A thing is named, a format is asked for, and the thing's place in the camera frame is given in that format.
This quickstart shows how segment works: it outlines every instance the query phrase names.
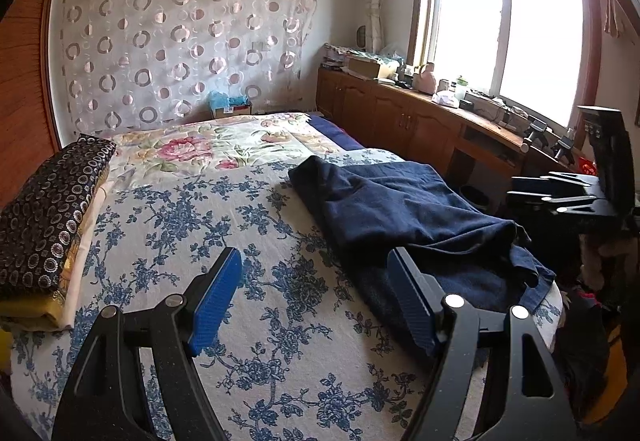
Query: blue floral bedsheet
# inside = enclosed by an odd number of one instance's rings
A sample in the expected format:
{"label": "blue floral bedsheet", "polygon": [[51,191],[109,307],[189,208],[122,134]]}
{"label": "blue floral bedsheet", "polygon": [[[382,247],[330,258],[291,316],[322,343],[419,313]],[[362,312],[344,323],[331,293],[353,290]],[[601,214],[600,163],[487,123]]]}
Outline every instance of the blue floral bedsheet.
{"label": "blue floral bedsheet", "polygon": [[[338,165],[401,160],[374,149],[326,159]],[[425,374],[344,277],[290,186],[291,166],[211,171],[108,196],[84,268],[76,327],[15,340],[14,399],[43,438],[50,437],[68,371],[98,311],[109,304],[127,311],[154,306],[208,270],[225,246],[242,252],[241,286],[218,339],[195,363],[228,437],[401,438]],[[560,308],[554,285],[536,312],[547,344]],[[143,353],[143,365],[154,424],[171,438],[150,353]],[[462,439],[473,428],[483,371],[470,388]]]}

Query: bed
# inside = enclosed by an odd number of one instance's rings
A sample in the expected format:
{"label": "bed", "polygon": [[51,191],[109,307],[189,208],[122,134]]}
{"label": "bed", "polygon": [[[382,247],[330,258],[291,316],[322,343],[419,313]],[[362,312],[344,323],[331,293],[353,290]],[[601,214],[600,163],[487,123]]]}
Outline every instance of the bed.
{"label": "bed", "polygon": [[[238,116],[114,140],[108,194],[84,266],[74,329],[20,333],[14,400],[50,436],[80,345],[105,305],[140,310],[183,291],[225,246],[242,253],[241,285],[214,345],[196,359],[230,439],[400,439],[427,375],[372,316],[290,185],[311,154],[339,166],[402,161],[337,142],[304,114]],[[558,327],[553,284],[535,313],[547,345]],[[150,352],[142,360],[158,435],[172,433]],[[486,368],[474,374],[458,427],[473,429]]]}

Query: cabinet door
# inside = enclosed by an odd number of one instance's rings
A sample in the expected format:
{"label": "cabinet door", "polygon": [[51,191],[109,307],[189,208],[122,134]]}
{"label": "cabinet door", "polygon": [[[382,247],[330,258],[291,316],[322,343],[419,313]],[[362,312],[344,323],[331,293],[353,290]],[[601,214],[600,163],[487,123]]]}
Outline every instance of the cabinet door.
{"label": "cabinet door", "polygon": [[334,119],[335,91],[337,87],[337,78],[330,71],[319,69],[316,105],[318,110],[329,119]]}
{"label": "cabinet door", "polygon": [[405,156],[410,120],[404,96],[384,87],[374,87],[373,95],[371,146]]}
{"label": "cabinet door", "polygon": [[340,125],[363,146],[369,146],[371,134],[372,98],[366,82],[344,86],[344,101]]}
{"label": "cabinet door", "polygon": [[447,116],[442,109],[413,112],[406,149],[407,159],[429,164],[443,177],[447,174],[454,150],[457,135],[455,127],[459,127]]}
{"label": "cabinet door", "polygon": [[332,121],[340,127],[344,127],[344,122],[342,121],[342,106],[344,105],[344,85],[340,81],[340,78],[337,79],[337,84],[335,86],[335,96],[334,96],[334,117],[332,117]]}

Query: wooden desk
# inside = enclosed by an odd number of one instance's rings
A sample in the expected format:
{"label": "wooden desk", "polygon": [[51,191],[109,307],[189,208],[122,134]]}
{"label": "wooden desk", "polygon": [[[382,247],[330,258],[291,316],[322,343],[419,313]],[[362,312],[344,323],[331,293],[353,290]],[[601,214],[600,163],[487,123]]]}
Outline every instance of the wooden desk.
{"label": "wooden desk", "polygon": [[[523,172],[531,156],[520,150],[520,136],[477,114],[438,105],[414,90],[360,80],[344,72],[319,70],[316,104],[364,146],[431,164],[452,185],[468,180],[475,161],[512,177]],[[540,154],[536,154],[538,163]],[[547,171],[566,170],[545,157]]]}

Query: cardboard box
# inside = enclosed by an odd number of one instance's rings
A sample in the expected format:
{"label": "cardboard box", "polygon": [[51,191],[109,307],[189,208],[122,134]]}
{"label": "cardboard box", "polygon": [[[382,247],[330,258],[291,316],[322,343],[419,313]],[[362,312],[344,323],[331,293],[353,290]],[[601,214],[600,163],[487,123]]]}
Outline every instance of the cardboard box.
{"label": "cardboard box", "polygon": [[213,114],[214,119],[222,119],[223,117],[231,117],[231,116],[251,116],[252,106],[251,103],[247,105],[239,105],[232,107],[233,112],[229,114],[225,112],[223,108],[217,108],[215,113]]}
{"label": "cardboard box", "polygon": [[354,72],[354,76],[375,80],[376,78],[389,78],[398,70],[398,62],[380,64],[377,61],[360,56],[347,56],[346,67]]}

